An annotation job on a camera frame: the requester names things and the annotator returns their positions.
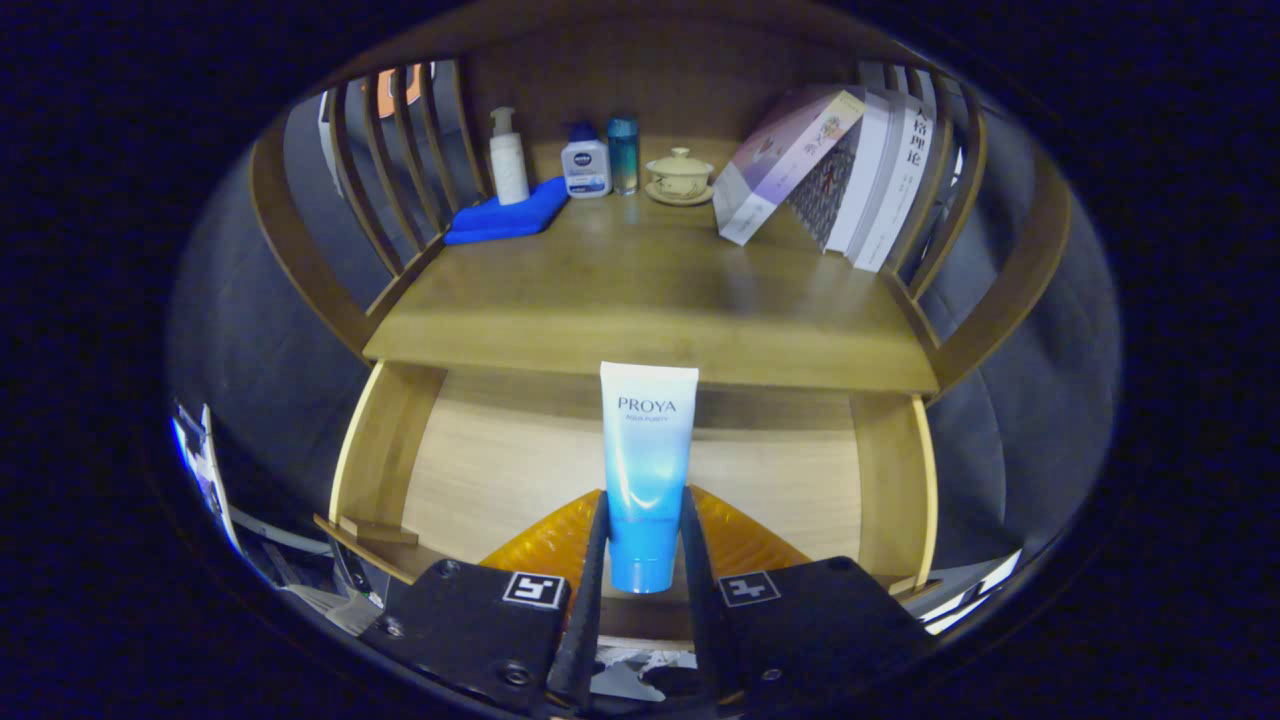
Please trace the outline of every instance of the teacup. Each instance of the teacup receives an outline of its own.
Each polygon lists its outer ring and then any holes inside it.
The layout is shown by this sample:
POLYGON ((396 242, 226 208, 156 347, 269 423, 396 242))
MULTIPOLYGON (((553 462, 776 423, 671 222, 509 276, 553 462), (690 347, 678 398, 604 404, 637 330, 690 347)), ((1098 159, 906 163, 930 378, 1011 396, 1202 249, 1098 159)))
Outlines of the teacup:
POLYGON ((689 156, 687 147, 672 147, 671 156, 650 160, 645 168, 653 173, 658 195, 669 200, 691 200, 707 192, 707 179, 714 165, 689 156))
POLYGON ((707 176, 700 178, 680 176, 658 177, 658 192, 673 200, 698 197, 704 190, 707 190, 707 176))

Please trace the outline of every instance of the book cover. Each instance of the book cover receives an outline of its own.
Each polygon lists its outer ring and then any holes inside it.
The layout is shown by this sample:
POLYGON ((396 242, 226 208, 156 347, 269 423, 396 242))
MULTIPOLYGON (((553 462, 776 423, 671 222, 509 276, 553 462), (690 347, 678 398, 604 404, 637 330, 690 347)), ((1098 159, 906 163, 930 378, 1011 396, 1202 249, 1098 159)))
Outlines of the book cover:
POLYGON ((783 96, 716 178, 712 202, 721 237, 746 243, 864 110, 842 88, 783 96))
POLYGON ((877 173, 884 159, 890 104, 865 87, 847 88, 863 100, 865 111, 787 197, 818 249, 846 252, 867 211, 877 173))
POLYGON ((893 161, 886 163, 883 196, 876 206, 867 240, 860 249, 850 249, 849 259, 855 268, 878 272, 897 241, 906 215, 915 200, 915 192, 924 177, 924 165, 933 140, 934 110, 920 100, 902 92, 893 92, 895 123, 890 132, 888 147, 893 161))

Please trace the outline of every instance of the blue cloth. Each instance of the blue cloth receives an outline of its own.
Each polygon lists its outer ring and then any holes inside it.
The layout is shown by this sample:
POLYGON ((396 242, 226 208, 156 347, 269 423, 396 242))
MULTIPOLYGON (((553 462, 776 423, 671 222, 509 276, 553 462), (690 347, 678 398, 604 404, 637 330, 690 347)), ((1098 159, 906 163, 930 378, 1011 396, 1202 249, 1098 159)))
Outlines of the blue cloth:
POLYGON ((453 227, 444 233, 444 245, 463 245, 504 237, 538 234, 568 200, 564 178, 552 178, 538 186, 524 202, 499 205, 490 197, 481 205, 458 210, 453 227))

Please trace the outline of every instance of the white bottle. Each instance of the white bottle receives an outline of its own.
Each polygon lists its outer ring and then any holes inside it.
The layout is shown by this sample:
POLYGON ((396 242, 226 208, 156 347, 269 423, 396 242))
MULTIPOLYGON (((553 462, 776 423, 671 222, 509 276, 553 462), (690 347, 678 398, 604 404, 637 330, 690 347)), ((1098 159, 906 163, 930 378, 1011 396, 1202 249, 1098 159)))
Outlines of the white bottle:
POLYGON ((596 138, 591 123, 573 126, 568 145, 561 150, 561 165, 564 167, 564 190, 570 197, 603 197, 613 190, 609 146, 596 138))
POLYGON ((499 205, 513 205, 529 200, 529 178, 525 177, 525 151, 520 147, 520 135, 511 132, 515 108, 498 108, 493 117, 493 137, 489 138, 489 159, 493 160, 493 184, 499 205))

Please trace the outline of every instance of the blue cap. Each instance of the blue cap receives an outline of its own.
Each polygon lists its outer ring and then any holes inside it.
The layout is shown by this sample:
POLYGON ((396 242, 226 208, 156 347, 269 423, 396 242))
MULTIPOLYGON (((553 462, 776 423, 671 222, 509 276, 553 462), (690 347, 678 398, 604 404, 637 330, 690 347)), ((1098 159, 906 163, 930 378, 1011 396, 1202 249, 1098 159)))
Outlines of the blue cap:
POLYGON ((580 142, 582 140, 599 140, 595 136, 595 128, 591 127, 590 120, 573 123, 573 129, 568 131, 570 142, 580 142))
POLYGON ((636 119, 630 117, 609 118, 609 137, 631 137, 636 135, 636 119))
POLYGON ((676 566, 677 520, 618 523, 609 536, 609 580, 622 592, 662 592, 676 566))

